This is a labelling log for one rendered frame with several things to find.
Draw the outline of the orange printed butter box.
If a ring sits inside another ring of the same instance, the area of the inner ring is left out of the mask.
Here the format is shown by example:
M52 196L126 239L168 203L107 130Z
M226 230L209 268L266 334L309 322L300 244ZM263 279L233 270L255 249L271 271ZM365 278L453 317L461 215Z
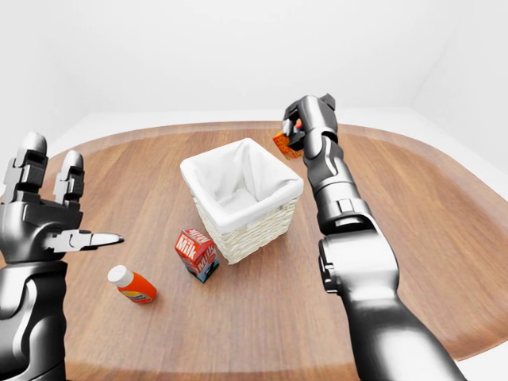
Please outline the orange printed butter box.
M297 119L295 123L291 120L283 121L283 129L273 137L278 150L288 160L297 159L304 155L303 139L305 133L301 130L302 121Z

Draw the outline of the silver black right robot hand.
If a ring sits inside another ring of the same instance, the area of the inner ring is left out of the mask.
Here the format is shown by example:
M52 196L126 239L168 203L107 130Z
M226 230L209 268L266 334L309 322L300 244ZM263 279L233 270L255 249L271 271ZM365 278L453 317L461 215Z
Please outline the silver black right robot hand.
M322 137L335 143L337 138L336 101L331 94L322 97L307 95L291 103L283 117L283 134L289 138L289 147L304 150L312 160L322 150Z

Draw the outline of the orange bottle with white cap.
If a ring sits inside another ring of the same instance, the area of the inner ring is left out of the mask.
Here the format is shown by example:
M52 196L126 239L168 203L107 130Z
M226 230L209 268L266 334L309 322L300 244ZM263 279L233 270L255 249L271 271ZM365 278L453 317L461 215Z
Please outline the orange bottle with white cap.
M147 304L156 298L157 289L143 276L124 265L112 267L107 278L131 302Z

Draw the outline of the red milk carton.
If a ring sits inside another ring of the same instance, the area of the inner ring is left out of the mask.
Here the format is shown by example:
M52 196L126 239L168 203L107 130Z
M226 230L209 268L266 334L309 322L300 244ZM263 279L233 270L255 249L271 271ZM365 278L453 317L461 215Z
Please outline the red milk carton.
M175 250L186 269L202 283L219 266L215 243L197 229L182 230Z

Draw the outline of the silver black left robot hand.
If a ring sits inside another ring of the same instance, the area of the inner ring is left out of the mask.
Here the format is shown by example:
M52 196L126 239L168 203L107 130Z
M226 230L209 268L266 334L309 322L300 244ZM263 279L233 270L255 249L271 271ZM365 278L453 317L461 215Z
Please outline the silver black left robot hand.
M83 156L67 153L56 176L53 200L39 190L47 169L47 141L41 134L27 134L17 155L10 160L0 201L0 252L8 264L61 260L67 252L95 250L120 244L116 233L81 230L84 191Z

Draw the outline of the white lined wicker basket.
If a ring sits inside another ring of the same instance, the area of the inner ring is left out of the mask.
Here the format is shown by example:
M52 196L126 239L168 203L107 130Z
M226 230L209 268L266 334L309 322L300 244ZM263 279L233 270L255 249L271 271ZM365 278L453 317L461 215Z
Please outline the white lined wicker basket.
M250 138L180 164L206 231L236 264L289 229L303 180Z

